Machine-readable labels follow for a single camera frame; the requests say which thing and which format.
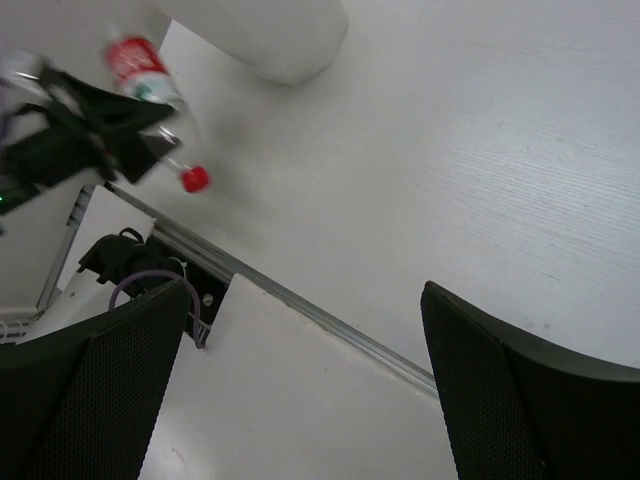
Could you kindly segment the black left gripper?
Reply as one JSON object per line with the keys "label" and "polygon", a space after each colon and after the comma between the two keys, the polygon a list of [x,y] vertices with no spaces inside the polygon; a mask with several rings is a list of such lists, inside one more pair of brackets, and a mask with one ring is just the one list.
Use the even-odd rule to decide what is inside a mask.
{"label": "black left gripper", "polygon": [[[109,150],[105,135],[133,135],[176,114],[173,107],[119,95],[94,87],[50,64],[43,64],[37,84],[55,101],[46,105],[24,103],[1,115],[1,132],[18,118],[44,117],[46,126],[11,143],[1,142],[1,175],[29,189],[51,188],[87,169],[104,180],[116,171],[137,183],[159,162],[181,147],[175,136],[138,134]],[[58,102],[64,93],[69,107]]]}

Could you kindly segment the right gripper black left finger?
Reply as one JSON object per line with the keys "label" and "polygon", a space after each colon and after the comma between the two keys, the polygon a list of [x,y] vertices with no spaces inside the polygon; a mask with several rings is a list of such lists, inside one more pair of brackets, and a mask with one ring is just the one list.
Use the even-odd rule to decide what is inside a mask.
{"label": "right gripper black left finger", "polygon": [[135,479],[188,318],[172,281],[1,349],[4,479]]}

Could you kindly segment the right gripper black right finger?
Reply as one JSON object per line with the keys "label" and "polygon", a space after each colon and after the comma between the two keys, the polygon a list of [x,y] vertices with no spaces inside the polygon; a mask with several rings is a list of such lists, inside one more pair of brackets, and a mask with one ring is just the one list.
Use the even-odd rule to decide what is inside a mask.
{"label": "right gripper black right finger", "polygon": [[459,478],[638,478],[638,369],[551,343],[432,281],[421,312]]}

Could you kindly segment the red label plastic bottle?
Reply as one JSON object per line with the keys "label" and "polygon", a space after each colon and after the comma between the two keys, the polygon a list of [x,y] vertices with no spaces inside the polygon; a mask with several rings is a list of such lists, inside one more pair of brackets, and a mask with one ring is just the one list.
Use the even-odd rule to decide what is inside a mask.
{"label": "red label plastic bottle", "polygon": [[144,141],[186,192],[206,189],[211,177],[205,168],[204,140],[155,45],[144,35],[126,33],[110,24],[104,59],[119,93],[172,107],[174,113],[168,119],[144,131]]}

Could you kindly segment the white octagonal bin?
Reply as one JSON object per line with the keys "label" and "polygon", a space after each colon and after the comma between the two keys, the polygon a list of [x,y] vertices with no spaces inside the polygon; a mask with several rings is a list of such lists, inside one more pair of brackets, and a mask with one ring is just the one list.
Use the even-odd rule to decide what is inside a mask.
{"label": "white octagonal bin", "polygon": [[301,84],[330,66],[349,21],[340,1],[153,1],[260,77]]}

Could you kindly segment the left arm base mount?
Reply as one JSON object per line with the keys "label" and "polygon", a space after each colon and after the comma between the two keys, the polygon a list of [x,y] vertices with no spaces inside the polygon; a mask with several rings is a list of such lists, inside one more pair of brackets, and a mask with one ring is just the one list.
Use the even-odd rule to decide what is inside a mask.
{"label": "left arm base mount", "polygon": [[153,254],[160,257],[159,266],[161,269],[181,273],[195,288],[200,301],[200,320],[211,327],[228,291],[229,284],[155,237],[149,237],[147,245]]}

